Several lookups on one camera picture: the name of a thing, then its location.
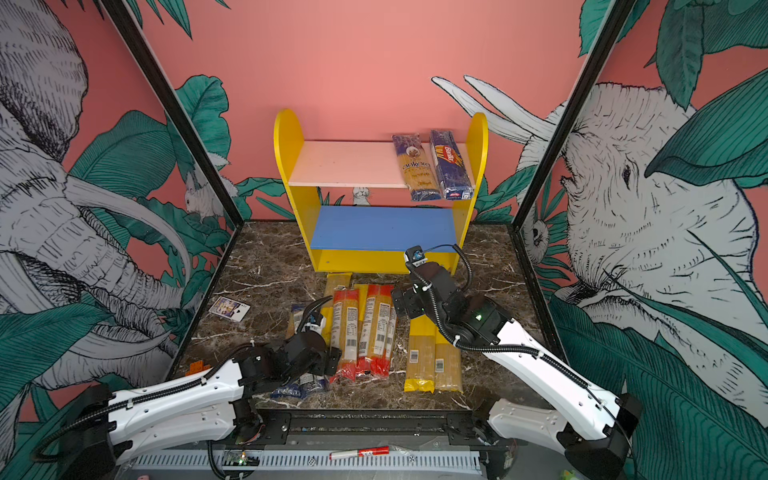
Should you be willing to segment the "clear blue-end spaghetti pack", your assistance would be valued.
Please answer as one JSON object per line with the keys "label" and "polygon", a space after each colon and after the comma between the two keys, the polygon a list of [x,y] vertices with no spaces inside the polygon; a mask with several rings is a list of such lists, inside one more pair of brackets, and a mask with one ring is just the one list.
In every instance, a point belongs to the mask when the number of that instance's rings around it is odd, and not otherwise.
{"label": "clear blue-end spaghetti pack", "polygon": [[[285,338],[289,339],[299,329],[299,324],[303,319],[304,310],[309,304],[293,304],[291,307],[290,320],[287,326]],[[323,318],[318,307],[315,307],[309,315],[309,320],[320,320]],[[330,381],[327,377],[313,374],[303,374],[297,380],[283,385],[270,394],[273,400],[297,399],[304,400],[313,394],[329,390]]]}

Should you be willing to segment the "blue Barilla spaghetti pack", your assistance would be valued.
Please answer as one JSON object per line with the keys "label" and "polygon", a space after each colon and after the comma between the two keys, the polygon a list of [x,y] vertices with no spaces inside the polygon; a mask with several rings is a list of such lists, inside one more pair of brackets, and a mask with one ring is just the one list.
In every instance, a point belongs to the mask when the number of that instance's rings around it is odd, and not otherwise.
{"label": "blue Barilla spaghetti pack", "polygon": [[449,130],[431,130],[430,146],[443,197],[450,201],[470,200],[474,187],[453,133]]}

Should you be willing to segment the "dark-blue-top Arbella spaghetti pack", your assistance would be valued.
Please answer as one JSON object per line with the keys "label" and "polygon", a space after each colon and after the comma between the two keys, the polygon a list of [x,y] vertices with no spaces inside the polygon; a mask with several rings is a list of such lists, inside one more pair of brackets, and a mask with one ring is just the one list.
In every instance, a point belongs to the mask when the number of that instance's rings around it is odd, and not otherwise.
{"label": "dark-blue-top Arbella spaghetti pack", "polygon": [[417,134],[393,135],[392,141],[403,180],[414,202],[442,198],[430,158]]}

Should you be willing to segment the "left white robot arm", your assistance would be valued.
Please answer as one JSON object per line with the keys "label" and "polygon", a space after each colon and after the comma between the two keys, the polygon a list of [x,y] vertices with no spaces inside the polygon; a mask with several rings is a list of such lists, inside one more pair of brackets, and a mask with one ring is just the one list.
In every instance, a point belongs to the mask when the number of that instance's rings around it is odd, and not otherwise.
{"label": "left white robot arm", "polygon": [[286,340],[238,345],[215,366],[185,378],[116,392],[91,387],[30,459],[55,464],[61,479],[85,479],[153,450],[227,438],[250,445],[266,429],[253,397],[304,374],[331,376],[341,356],[321,334],[303,331]]}

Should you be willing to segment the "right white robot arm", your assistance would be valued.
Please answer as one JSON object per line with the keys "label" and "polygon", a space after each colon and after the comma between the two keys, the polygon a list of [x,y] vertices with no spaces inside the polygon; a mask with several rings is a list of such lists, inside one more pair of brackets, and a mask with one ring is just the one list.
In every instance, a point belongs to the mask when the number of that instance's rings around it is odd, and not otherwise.
{"label": "right white robot arm", "polygon": [[449,345],[484,355],[548,402],[546,409],[492,402],[483,422],[493,436],[560,453],[589,479],[625,478],[643,413],[639,399],[616,395],[577,373],[497,302],[483,294],[467,296],[440,264],[408,260],[405,266],[410,285],[394,293],[399,312],[428,318]]}

